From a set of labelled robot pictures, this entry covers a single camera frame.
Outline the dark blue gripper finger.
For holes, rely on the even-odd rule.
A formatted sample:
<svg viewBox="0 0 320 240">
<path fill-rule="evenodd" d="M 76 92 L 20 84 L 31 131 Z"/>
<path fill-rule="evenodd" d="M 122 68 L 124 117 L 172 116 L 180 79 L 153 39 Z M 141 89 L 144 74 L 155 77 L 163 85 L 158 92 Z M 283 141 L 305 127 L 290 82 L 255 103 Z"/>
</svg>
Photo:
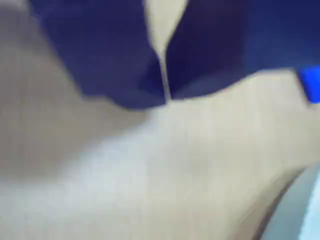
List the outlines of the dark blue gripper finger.
<svg viewBox="0 0 320 240">
<path fill-rule="evenodd" d="M 166 51 L 175 100 L 215 93 L 258 71 L 319 63 L 317 0 L 191 0 Z"/>
<path fill-rule="evenodd" d="M 140 110 L 165 104 L 141 0 L 31 0 L 61 61 L 88 96 Z"/>
</svg>

